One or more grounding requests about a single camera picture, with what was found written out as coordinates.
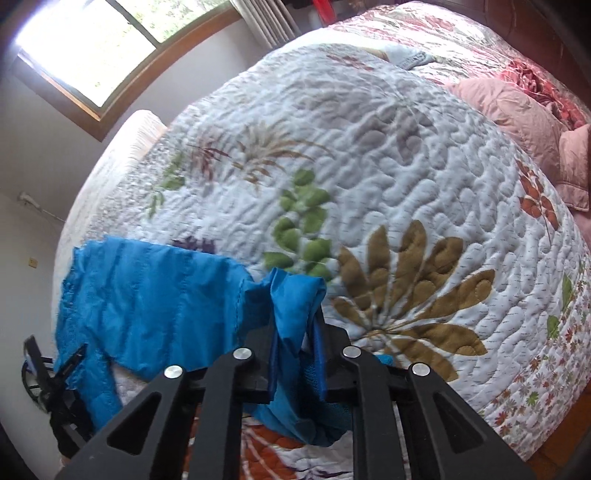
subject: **window mullion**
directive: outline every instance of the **window mullion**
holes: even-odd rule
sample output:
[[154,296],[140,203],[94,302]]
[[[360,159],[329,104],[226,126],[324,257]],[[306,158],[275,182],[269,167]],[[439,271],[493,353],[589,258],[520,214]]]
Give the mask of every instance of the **window mullion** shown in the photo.
[[110,6],[117,10],[123,17],[139,31],[154,47],[158,48],[160,42],[132,15],[130,14],[117,0],[105,0]]

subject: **triangular cutout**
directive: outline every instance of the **triangular cutout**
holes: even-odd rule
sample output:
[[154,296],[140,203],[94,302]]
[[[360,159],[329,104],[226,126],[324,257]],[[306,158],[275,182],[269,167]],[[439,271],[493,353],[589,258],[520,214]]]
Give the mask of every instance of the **triangular cutout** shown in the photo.
[[433,394],[433,401],[445,427],[454,453],[462,453],[484,443],[484,438],[472,423],[441,393]]
[[158,410],[161,395],[153,393],[137,407],[107,438],[107,445],[130,455],[139,455]]

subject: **window glass pane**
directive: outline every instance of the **window glass pane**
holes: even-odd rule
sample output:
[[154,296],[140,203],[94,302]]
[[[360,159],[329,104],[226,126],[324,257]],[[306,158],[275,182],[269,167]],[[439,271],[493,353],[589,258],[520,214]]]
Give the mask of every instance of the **window glass pane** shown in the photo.
[[17,41],[52,76],[98,106],[154,51],[105,0],[62,0],[36,15]]
[[171,37],[226,0],[118,0],[156,40]]

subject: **wooden floor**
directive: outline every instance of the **wooden floor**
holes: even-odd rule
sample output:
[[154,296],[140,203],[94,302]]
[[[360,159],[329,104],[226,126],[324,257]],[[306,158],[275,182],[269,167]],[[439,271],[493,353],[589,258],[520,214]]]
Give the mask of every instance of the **wooden floor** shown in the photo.
[[552,480],[591,427],[591,382],[556,431],[528,460],[538,480]]

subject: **silver screw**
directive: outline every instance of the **silver screw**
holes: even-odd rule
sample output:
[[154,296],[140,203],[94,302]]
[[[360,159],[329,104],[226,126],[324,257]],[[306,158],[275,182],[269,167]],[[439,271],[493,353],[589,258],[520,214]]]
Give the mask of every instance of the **silver screw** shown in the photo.
[[234,358],[237,360],[246,360],[250,358],[252,355],[252,351],[246,347],[240,347],[234,350]]
[[361,355],[361,349],[356,346],[349,345],[343,348],[343,355],[347,358],[357,358],[359,355]]
[[426,377],[431,369],[426,364],[414,364],[413,365],[413,373],[418,375],[419,377]]
[[170,365],[164,370],[164,376],[166,378],[178,378],[183,374],[183,367],[178,365]]

